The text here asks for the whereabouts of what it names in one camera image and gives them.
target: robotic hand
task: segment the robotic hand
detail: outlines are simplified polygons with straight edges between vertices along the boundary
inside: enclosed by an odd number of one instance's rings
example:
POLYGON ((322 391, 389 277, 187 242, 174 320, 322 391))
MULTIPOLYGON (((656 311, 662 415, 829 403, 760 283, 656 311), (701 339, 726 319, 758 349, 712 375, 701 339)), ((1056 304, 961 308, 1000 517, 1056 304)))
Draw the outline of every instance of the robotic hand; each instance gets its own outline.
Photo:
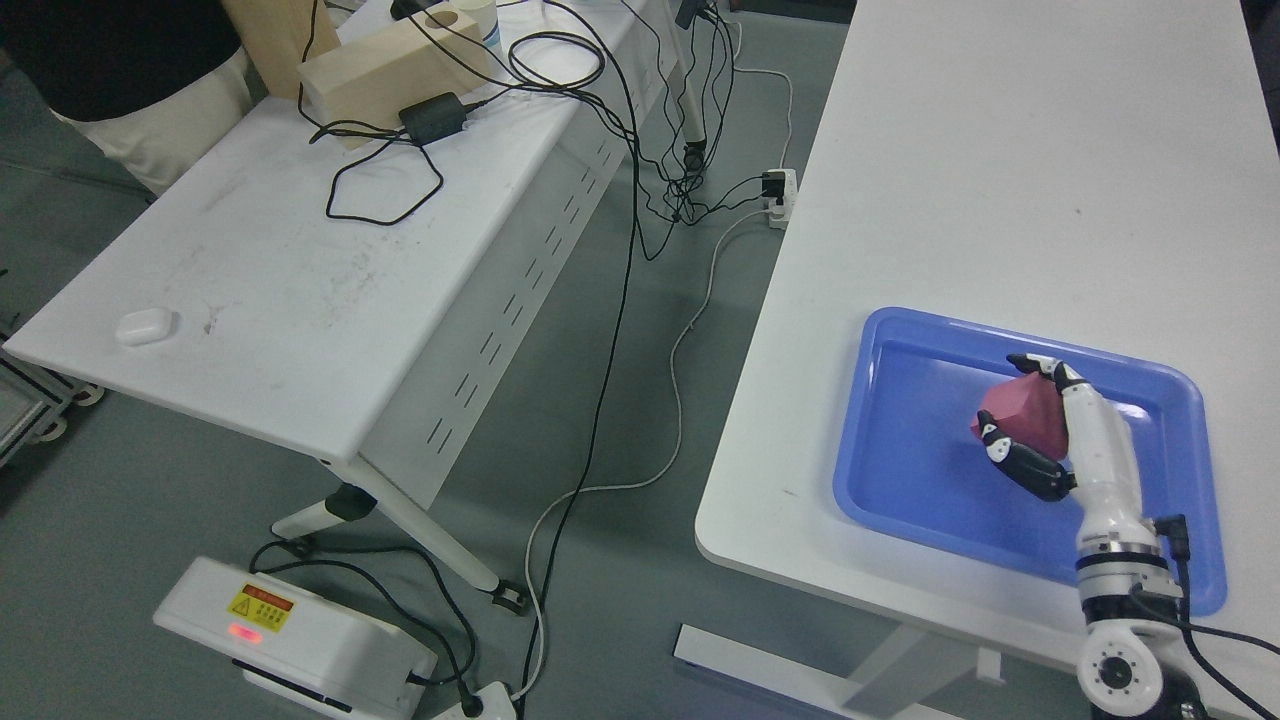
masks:
POLYGON ((1093 705, 1093 719, 1207 719, 1194 682, 1171 652, 1180 632, 1153 620, 1130 596, 1140 584, 1148 607, 1179 616, 1183 591, 1161 556, 1155 524, 1142 516, 1129 425, 1066 363, 1042 355, 1010 355, 1009 361, 1056 386, 1073 471, 1009 437, 986 410, 978 411, 982 441, 996 468, 1041 500, 1070 495, 1084 507, 1075 569, 1088 638, 1076 679, 1093 705))

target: warning label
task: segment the warning label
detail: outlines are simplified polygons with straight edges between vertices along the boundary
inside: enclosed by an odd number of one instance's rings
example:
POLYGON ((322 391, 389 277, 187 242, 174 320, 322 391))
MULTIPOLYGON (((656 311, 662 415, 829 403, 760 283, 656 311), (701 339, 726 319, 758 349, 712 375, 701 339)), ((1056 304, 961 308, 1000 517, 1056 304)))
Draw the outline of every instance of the warning label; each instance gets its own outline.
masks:
POLYGON ((289 619, 293 602, 255 585, 244 585, 227 606, 227 611, 271 630, 280 632, 289 619))

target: light wood block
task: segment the light wood block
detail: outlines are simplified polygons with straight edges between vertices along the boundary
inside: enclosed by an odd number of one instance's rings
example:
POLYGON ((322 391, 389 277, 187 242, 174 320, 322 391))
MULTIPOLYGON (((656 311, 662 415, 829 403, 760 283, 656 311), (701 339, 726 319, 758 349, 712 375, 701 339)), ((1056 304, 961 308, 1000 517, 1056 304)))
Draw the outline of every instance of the light wood block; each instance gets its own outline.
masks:
MULTIPOLYGON (((298 63, 311 35, 315 0, 221 0, 266 90, 276 97, 298 96, 298 63)), ((338 33, 321 3, 315 13, 308 58, 338 47, 338 33)))
POLYGON ((411 20, 417 20, 440 47, 488 73, 489 58, 477 45, 480 27, 453 5, 440 3, 298 65, 320 122, 361 120, 398 128, 403 108, 444 92, 463 95, 484 85, 424 37, 411 20))

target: white folding table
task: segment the white folding table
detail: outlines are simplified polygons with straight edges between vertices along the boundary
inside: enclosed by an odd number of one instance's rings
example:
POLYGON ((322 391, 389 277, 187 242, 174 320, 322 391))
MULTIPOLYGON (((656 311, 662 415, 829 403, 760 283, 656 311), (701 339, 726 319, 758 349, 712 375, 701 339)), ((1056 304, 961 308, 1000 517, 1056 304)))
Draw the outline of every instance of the white folding table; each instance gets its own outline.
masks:
MULTIPOLYGON (((837 506, 861 327, 882 306, 1187 373, 1229 583, 1202 620, 1277 639, 1280 163, 1238 3, 858 4, 696 537, 714 562, 904 626, 849 679, 687 626, 677 655, 849 717, 936 719, 913 705, 936 687, 920 673, 998 674, 957 643, 1065 670, 1084 619, 1074 587, 837 506)), ((1204 646, 1280 708, 1274 657, 1204 646)), ((1211 708, 1251 716, 1198 680, 1211 708)))
MULTIPOLYGON (((653 29, 621 3, 573 6, 622 65, 636 118, 664 101, 667 76, 672 99, 681 95, 682 42, 664 0, 631 1, 653 29)), ((389 23, 388 8, 370 0, 339 36, 389 23)), ((550 28, 591 37, 540 1, 504 8, 499 28, 508 46, 550 28)), ((563 44, 526 50, 522 59, 558 81, 595 63, 563 44)), ((627 118, 614 70, 590 90, 627 118)), ((684 95, 686 127, 700 133, 692 99, 684 95)), ((468 583, 509 598, 425 509, 626 145, 585 104, 508 92, 429 147, 445 178, 439 195, 378 227, 324 215, 334 172, 372 147, 308 145, 312 132, 292 102, 261 102, 5 348, 315 456, 468 583), (123 316, 152 307, 177 313, 172 336, 116 341, 123 316)), ((347 173, 334 210, 394 218, 433 181, 419 151, 401 146, 347 173)), ((316 506, 275 529, 315 528, 324 516, 316 506)))

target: plastic tray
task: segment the plastic tray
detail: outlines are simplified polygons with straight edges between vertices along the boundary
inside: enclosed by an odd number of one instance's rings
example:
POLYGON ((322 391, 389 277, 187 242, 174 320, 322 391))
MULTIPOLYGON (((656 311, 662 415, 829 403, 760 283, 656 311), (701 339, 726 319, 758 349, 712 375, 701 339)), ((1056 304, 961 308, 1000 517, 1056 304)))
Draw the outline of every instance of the plastic tray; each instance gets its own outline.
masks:
POLYGON ((1148 516, 1187 515, 1192 611, 1226 601, 1204 407, 1172 368, 1010 331, 883 307, 863 328, 836 462, 840 507, 868 528, 1075 584, 1071 500, 1037 500, 996 470, 969 430, 982 396, 1018 372, 1011 352, 1060 357, 1133 428, 1148 516))

